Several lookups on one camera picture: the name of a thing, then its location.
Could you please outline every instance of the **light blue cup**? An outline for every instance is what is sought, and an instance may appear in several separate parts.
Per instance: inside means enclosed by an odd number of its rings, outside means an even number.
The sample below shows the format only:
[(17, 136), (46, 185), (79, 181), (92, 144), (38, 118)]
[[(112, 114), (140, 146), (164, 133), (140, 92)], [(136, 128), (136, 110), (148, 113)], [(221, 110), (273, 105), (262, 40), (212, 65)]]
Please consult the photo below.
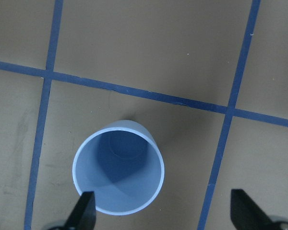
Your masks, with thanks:
[(156, 198), (164, 180), (164, 163), (147, 129), (121, 120), (82, 143), (73, 160), (72, 177), (80, 195), (95, 192), (98, 211), (128, 215)]

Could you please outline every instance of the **blue tape line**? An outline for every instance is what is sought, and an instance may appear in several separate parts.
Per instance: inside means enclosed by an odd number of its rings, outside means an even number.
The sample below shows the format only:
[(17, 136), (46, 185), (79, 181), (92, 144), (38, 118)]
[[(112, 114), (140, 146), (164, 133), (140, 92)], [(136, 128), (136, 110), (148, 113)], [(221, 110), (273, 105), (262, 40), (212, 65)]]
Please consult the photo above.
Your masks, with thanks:
[(214, 163), (213, 163), (211, 174), (210, 174), (199, 223), (197, 226), (198, 230), (204, 230), (206, 222), (207, 222), (207, 217), (208, 217), (212, 197), (214, 194), (214, 187), (215, 187), (218, 173), (220, 170), (225, 145), (226, 145), (226, 141), (228, 138), (228, 133), (229, 133), (232, 117), (234, 114), (234, 108), (236, 106), (247, 56), (250, 50), (250, 45), (251, 45), (252, 35), (254, 32), (254, 28), (255, 28), (255, 22), (256, 22), (258, 10), (259, 10), (259, 5), (260, 5), (260, 0), (252, 1), (251, 10), (250, 10), (248, 22), (246, 25), (244, 39), (242, 42), (242, 47), (241, 47), (241, 51), (239, 55), (236, 73), (235, 73), (235, 78), (234, 78), (231, 92), (230, 92), (230, 97), (228, 101), (228, 109), (224, 117), (224, 122), (222, 125), (219, 142), (218, 142), (217, 149), (216, 149), (216, 155), (215, 155)]
[(59, 31), (60, 31), (60, 22), (63, 9), (63, 0), (56, 0), (53, 10), (52, 26), (50, 41), (48, 47), (48, 56), (46, 61), (46, 69), (53, 71), (54, 62), (56, 58), (56, 52), (58, 47)]
[(222, 158), (224, 154), (224, 149), (225, 149), (225, 145), (226, 145), (226, 141), (227, 141), (227, 137), (228, 137), (231, 121), (232, 121), (232, 113), (233, 112), (231, 111), (230, 113), (225, 114), (225, 117), (224, 117), (222, 130), (221, 130), (219, 142), (218, 142), (217, 149), (216, 149), (216, 155), (215, 155), (215, 159), (212, 165), (212, 170), (211, 170), (211, 174), (210, 174), (210, 178), (209, 178), (209, 182), (208, 182), (208, 186), (207, 186), (207, 190), (206, 190), (206, 194), (204, 198), (204, 203), (203, 203), (200, 219), (199, 219), (198, 226), (197, 226), (198, 230), (205, 229), (212, 197), (213, 197), (214, 190), (215, 190), (216, 180), (217, 180), (217, 176), (220, 170), (220, 166), (221, 166), (221, 162), (222, 162)]
[(234, 116), (288, 127), (288, 119), (284, 119), (284, 118), (280, 118), (276, 116), (264, 115), (264, 114), (249, 112), (249, 111), (245, 111), (241, 109), (235, 109)]
[(132, 87), (116, 85), (116, 84), (107, 83), (103, 81), (97, 81), (97, 80), (92, 80), (92, 79), (87, 79), (87, 78), (79, 78), (76, 76), (63, 74), (63, 73), (54, 72), (54, 74), (52, 75), (52, 79), (63, 81), (63, 82), (68, 82), (68, 83), (73, 83), (73, 84), (78, 84), (78, 85), (83, 85), (83, 86), (88, 86), (88, 87), (112, 90), (112, 91), (116, 91), (116, 92), (123, 93), (126, 95), (151, 99), (151, 100), (155, 100), (159, 102), (166, 102), (170, 104), (184, 105), (184, 106), (188, 106), (191, 108), (202, 109), (202, 110), (212, 111), (216, 113), (224, 114), (226, 112), (225, 106), (221, 106), (217, 104), (205, 103), (205, 102), (195, 101), (191, 99), (170, 96), (170, 95), (166, 95), (162, 93), (140, 90), (140, 89), (136, 89)]
[(43, 69), (36, 69), (36, 68), (32, 68), (32, 67), (27, 67), (27, 66), (20, 66), (20, 65), (7, 63), (7, 62), (2, 62), (2, 61), (0, 61), (0, 69), (5, 70), (5, 71), (14, 72), (14, 73), (21, 73), (21, 74), (37, 76), (37, 77), (42, 77), (42, 78), (47, 77), (46, 76), (47, 72)]
[(242, 47), (240, 51), (235, 78), (234, 78), (234, 82), (231, 88), (228, 107), (234, 108), (237, 103), (242, 76), (243, 76), (246, 60), (248, 57), (248, 53), (249, 53), (250, 45), (252, 41), (252, 35), (254, 34), (254, 28), (255, 28), (256, 18), (257, 18), (257, 14), (259, 10), (259, 5), (260, 5), (260, 0), (253, 0), (250, 14), (249, 14), (249, 19), (248, 19), (246, 29), (245, 29), (244, 39), (243, 39), (243, 43), (242, 43)]
[(0, 69), (11, 71), (11, 72), (16, 72), (16, 73), (21, 73), (21, 74), (28, 74), (32, 76), (43, 77), (45, 79), (52, 79), (52, 80), (57, 80), (57, 81), (62, 81), (62, 82), (83, 85), (87, 87), (112, 90), (112, 91), (116, 91), (116, 92), (123, 93), (126, 95), (135, 96), (135, 97), (142, 97), (142, 98), (151, 99), (151, 100), (160, 101), (160, 102), (166, 102), (170, 104), (179, 104), (179, 105), (188, 106), (190, 108), (202, 109), (202, 110), (221, 113), (221, 114), (225, 114), (226, 112), (226, 107), (222, 105), (200, 102), (200, 101), (195, 101), (195, 100), (176, 97), (176, 96), (170, 96), (167, 94), (162, 94), (162, 93), (157, 93), (157, 92), (140, 90), (140, 89), (136, 89), (132, 87), (116, 85), (116, 84), (107, 83), (103, 81), (97, 81), (97, 80), (92, 80), (92, 79), (87, 79), (87, 78), (79, 78), (77, 76), (52, 72), (49, 70), (25, 67), (25, 66), (10, 64), (10, 63), (1, 62), (1, 61), (0, 61)]
[(32, 215), (33, 215), (33, 201), (35, 197), (39, 157), (40, 157), (40, 153), (42, 150), (42, 142), (43, 142), (43, 136), (44, 136), (47, 108), (48, 108), (48, 103), (49, 103), (50, 88), (51, 88), (51, 79), (44, 79), (39, 112), (38, 112), (34, 148), (33, 148), (33, 156), (32, 156), (31, 171), (30, 171), (30, 178), (29, 178), (29, 187), (28, 187), (28, 194), (27, 194), (27, 203), (25, 207), (25, 216), (24, 216), (24, 229), (25, 230), (31, 229)]

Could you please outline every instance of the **floor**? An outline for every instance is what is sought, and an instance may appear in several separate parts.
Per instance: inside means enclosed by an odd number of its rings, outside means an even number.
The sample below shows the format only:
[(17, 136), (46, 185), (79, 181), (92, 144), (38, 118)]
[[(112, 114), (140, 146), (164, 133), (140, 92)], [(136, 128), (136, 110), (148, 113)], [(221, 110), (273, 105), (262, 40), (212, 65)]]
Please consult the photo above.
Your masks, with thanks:
[(78, 147), (121, 119), (165, 181), (96, 230), (234, 230), (232, 188), (288, 219), (288, 1), (0, 1), (0, 229), (63, 223)]

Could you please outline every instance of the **plastic cup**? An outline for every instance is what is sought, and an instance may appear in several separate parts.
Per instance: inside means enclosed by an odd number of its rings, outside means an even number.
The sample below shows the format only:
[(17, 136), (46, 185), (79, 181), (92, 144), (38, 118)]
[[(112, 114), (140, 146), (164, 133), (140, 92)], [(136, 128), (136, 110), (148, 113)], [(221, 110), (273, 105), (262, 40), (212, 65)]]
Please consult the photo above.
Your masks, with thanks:
[(121, 120), (82, 143), (73, 160), (72, 178), (80, 195), (95, 192), (98, 211), (128, 215), (156, 198), (164, 180), (164, 163), (148, 130)]

